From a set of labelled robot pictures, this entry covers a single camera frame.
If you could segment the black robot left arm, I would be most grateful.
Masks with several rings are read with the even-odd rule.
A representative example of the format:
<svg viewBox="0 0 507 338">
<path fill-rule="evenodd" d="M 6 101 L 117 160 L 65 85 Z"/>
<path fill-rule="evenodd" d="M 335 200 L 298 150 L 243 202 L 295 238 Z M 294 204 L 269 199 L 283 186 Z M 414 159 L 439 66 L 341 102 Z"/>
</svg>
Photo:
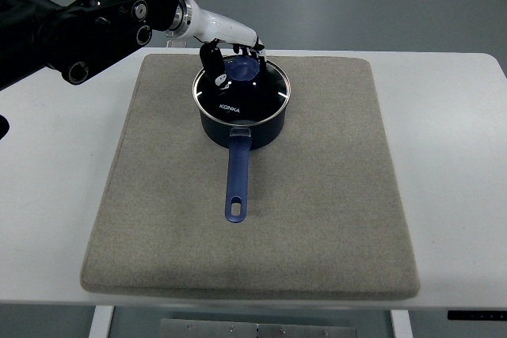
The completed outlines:
<svg viewBox="0 0 507 338">
<path fill-rule="evenodd" d="M 1 0 L 1 87 L 49 67 L 80 85 L 173 25 L 180 0 Z"/>
</svg>

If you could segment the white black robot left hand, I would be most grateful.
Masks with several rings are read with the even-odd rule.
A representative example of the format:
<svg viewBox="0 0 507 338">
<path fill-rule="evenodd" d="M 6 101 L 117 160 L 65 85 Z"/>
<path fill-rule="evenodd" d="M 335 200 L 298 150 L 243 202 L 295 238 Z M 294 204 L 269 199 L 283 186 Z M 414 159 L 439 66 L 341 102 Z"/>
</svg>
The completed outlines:
<svg viewBox="0 0 507 338">
<path fill-rule="evenodd" d="M 167 32 L 175 39 L 195 38 L 202 43 L 200 57 L 205 74 L 220 89 L 226 89 L 229 83 L 219 43 L 245 48 L 249 53 L 266 57 L 265 45 L 253 29 L 202 9 L 195 0 L 179 0 Z"/>
</svg>

